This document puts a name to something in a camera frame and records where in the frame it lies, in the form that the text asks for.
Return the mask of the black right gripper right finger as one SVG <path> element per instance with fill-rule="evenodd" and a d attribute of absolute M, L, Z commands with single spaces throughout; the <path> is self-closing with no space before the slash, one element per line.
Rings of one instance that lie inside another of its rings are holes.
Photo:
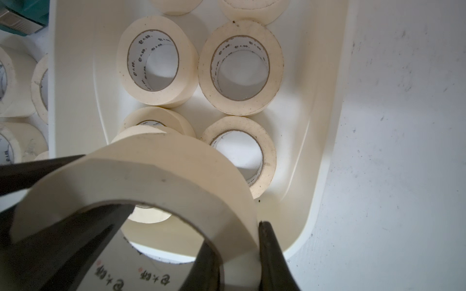
<path fill-rule="evenodd" d="M 268 221 L 258 226 L 262 277 L 260 291 L 299 291 L 291 275 L 273 227 Z"/>

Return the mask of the cream tape roll seven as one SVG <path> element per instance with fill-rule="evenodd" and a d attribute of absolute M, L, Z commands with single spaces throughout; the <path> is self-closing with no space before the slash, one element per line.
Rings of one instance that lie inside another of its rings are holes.
<path fill-rule="evenodd" d="M 83 210 L 147 204 L 188 223 L 220 257 L 226 290 L 261 281 L 257 212 L 248 183 L 220 152 L 180 134 L 134 135 L 40 179 L 17 205 L 10 228 L 21 241 Z"/>

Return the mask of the cream tape roll three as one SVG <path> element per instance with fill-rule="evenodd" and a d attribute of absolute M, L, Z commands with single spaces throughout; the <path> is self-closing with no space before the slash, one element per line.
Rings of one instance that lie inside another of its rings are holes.
<path fill-rule="evenodd" d="M 1 71 L 6 82 L 1 82 L 1 117 L 27 118 L 36 112 L 32 102 L 31 81 L 36 61 L 28 54 L 1 46 Z"/>

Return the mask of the cream tape roll six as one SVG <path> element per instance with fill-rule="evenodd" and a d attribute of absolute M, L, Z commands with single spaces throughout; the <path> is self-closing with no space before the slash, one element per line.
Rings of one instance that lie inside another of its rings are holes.
<path fill-rule="evenodd" d="M 202 0 L 151 0 L 150 3 L 161 13 L 181 16 L 193 11 Z"/>

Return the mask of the cream tape roll one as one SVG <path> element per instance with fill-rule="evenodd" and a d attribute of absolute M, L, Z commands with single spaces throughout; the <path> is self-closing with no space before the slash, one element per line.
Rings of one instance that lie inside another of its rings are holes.
<path fill-rule="evenodd" d="M 1 165 L 34 161 L 48 151 L 46 139 L 34 126 L 22 122 L 1 122 Z"/>

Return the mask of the cream tape roll five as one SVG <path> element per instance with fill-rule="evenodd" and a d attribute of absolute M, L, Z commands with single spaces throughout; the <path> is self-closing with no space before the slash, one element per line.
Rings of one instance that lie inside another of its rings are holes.
<path fill-rule="evenodd" d="M 123 32 L 116 69 L 126 92 L 139 102 L 173 108 L 194 94 L 198 60 L 196 48 L 176 23 L 148 16 Z"/>

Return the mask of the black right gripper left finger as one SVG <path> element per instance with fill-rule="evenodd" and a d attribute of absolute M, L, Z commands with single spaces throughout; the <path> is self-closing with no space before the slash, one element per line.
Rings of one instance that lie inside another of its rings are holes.
<path fill-rule="evenodd" d="M 220 258 L 205 241 L 180 291 L 219 291 Z"/>

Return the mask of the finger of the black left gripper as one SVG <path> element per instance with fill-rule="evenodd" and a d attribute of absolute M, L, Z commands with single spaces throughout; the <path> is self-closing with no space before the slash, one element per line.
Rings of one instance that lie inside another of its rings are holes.
<path fill-rule="evenodd" d="M 1 290 L 75 291 L 134 207 L 97 207 L 13 242 L 15 209 L 1 212 Z"/>
<path fill-rule="evenodd" d="M 1 166 L 1 196 L 31 188 L 49 173 L 82 157 L 84 155 L 74 155 Z"/>

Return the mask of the cream tape roll two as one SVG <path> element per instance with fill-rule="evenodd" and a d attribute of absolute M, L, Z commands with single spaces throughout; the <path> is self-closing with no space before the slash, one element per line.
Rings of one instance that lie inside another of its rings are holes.
<path fill-rule="evenodd" d="M 259 198 L 269 188 L 277 168 L 277 152 L 267 131 L 257 122 L 241 116 L 226 116 L 210 125 L 200 140 L 215 147 L 220 139 L 230 133 L 240 132 L 251 137 L 259 146 L 262 160 L 258 171 L 246 182 L 252 197 Z"/>

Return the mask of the cream tape roll nine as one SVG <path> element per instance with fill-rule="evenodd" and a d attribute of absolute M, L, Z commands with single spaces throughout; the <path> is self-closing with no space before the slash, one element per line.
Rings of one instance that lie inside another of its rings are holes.
<path fill-rule="evenodd" d="M 266 81 L 253 96 L 233 100 L 220 89 L 220 68 L 233 53 L 256 54 L 268 69 Z M 251 116 L 272 102 L 282 83 L 282 48 L 264 25 L 251 20 L 230 21 L 216 29 L 205 42 L 199 58 L 199 83 L 206 99 L 227 115 Z"/>

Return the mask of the cream tape roll four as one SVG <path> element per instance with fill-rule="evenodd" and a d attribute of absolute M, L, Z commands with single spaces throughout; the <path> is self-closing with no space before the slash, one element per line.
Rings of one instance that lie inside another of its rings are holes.
<path fill-rule="evenodd" d="M 35 161 L 43 161 L 43 160 L 48 160 L 49 159 L 49 152 L 45 151 L 41 154 L 39 154 L 36 158 Z"/>

